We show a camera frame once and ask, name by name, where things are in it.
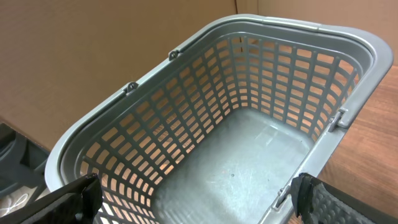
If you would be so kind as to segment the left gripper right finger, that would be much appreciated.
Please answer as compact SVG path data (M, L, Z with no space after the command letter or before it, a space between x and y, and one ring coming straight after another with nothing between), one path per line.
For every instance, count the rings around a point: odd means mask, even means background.
M304 224L397 224L394 218L308 174L290 186L296 217Z

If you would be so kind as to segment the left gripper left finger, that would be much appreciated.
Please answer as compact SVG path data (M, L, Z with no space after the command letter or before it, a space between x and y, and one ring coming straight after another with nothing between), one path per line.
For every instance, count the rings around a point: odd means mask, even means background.
M87 174L1 218L1 224L93 223L103 204L97 174Z

